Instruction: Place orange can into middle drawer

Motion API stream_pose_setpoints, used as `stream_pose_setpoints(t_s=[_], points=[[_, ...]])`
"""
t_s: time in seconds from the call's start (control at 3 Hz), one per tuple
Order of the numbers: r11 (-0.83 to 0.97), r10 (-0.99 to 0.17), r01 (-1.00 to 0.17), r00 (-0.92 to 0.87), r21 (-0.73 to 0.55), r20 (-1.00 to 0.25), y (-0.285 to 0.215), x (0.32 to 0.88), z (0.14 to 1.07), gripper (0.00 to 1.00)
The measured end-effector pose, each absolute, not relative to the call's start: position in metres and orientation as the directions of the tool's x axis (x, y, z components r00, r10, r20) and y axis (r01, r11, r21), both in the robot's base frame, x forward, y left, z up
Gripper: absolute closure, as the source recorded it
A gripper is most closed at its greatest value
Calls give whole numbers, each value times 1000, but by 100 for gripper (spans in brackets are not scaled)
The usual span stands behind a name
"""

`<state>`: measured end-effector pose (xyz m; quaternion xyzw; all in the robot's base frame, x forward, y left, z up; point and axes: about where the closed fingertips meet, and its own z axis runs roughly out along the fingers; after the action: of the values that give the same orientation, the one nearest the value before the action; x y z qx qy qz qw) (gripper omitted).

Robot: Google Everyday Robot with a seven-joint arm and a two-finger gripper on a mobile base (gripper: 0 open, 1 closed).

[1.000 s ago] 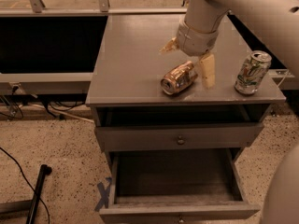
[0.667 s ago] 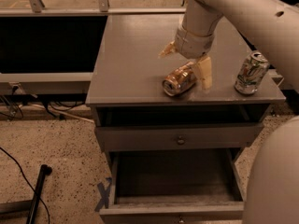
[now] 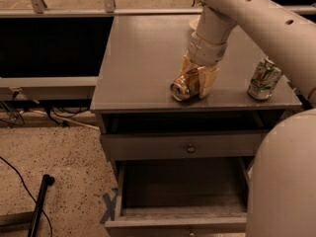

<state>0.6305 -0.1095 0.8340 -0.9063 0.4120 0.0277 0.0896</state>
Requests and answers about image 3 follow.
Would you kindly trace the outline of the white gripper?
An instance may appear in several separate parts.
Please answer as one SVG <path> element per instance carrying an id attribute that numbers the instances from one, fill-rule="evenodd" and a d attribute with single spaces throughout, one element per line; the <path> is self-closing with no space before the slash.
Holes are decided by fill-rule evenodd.
<path id="1" fill-rule="evenodd" d="M 182 58 L 179 77 L 185 79 L 198 77 L 198 94 L 201 99 L 209 94 L 217 78 L 219 68 L 214 64 L 222 60 L 226 47 L 227 43 L 209 43 L 201 39 L 196 32 L 191 35 L 188 52 Z"/>

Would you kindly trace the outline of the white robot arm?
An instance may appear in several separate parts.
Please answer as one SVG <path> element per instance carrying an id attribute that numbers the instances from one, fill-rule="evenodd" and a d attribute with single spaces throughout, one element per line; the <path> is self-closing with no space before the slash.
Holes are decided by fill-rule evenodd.
<path id="1" fill-rule="evenodd" d="M 265 53 L 248 86 L 269 99 L 286 77 L 309 102 L 316 89 L 316 25 L 271 0 L 202 0 L 203 9 L 180 77 L 171 86 L 178 101 L 204 98 L 218 73 L 235 26 Z M 254 159 L 246 237 L 316 237 L 316 111 L 276 125 Z"/>

